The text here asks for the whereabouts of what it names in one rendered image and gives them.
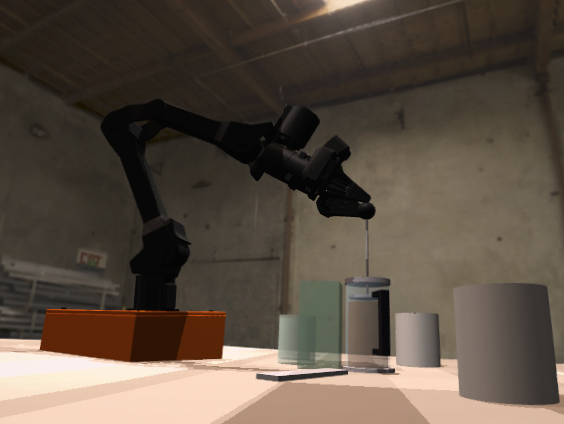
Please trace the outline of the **french press coffee maker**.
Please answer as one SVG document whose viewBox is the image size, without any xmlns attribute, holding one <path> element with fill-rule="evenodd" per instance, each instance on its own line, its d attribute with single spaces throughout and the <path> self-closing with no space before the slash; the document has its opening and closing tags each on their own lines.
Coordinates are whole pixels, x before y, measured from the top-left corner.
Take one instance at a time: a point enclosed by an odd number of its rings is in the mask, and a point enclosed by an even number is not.
<svg viewBox="0 0 564 424">
<path fill-rule="evenodd" d="M 372 203 L 362 203 L 358 215 L 366 220 L 366 277 L 345 279 L 345 365 L 354 373 L 395 373 L 390 363 L 390 279 L 369 277 L 368 220 Z"/>
</svg>

